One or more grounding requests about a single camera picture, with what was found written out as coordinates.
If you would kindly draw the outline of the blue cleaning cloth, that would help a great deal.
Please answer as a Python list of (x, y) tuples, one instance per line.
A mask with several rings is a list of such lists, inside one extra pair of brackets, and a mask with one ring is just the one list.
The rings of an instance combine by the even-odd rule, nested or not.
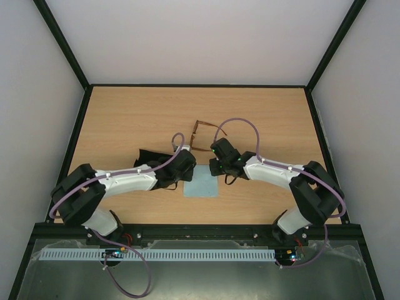
[(192, 180), (184, 183), (183, 194), (187, 198), (216, 198), (218, 178), (211, 175), (208, 165), (197, 165)]

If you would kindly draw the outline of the black glasses case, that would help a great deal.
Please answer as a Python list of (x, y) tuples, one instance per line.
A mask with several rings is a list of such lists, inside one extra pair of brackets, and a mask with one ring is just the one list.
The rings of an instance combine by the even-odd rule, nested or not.
[(160, 166), (161, 164), (165, 163), (166, 161), (168, 161), (171, 158), (172, 158), (172, 155), (170, 155), (170, 154), (140, 149), (139, 157), (135, 160), (133, 167), (136, 168), (136, 167), (142, 166), (143, 164), (146, 164), (147, 166), (150, 166), (151, 168), (155, 168), (155, 167)]

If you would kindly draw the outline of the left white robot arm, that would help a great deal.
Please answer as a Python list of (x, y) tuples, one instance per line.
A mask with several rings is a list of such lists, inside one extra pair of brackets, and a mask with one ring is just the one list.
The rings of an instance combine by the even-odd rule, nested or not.
[(50, 217), (59, 216), (66, 226), (81, 225), (118, 242), (124, 227), (115, 212), (100, 207), (103, 199), (190, 182), (195, 166), (196, 158), (187, 149), (173, 155), (141, 149), (130, 169), (104, 171), (82, 164), (52, 190)]

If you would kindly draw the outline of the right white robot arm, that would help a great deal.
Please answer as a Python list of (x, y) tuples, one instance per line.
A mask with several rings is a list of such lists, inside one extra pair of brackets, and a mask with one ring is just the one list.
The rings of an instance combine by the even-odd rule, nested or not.
[(211, 151), (216, 156), (209, 160), (212, 176), (262, 181), (292, 192), (296, 206), (272, 224), (272, 236), (278, 244), (287, 244), (302, 228), (322, 226), (339, 206), (344, 207), (344, 193), (316, 161), (290, 165), (257, 157), (255, 152), (241, 154), (225, 138), (211, 144)]

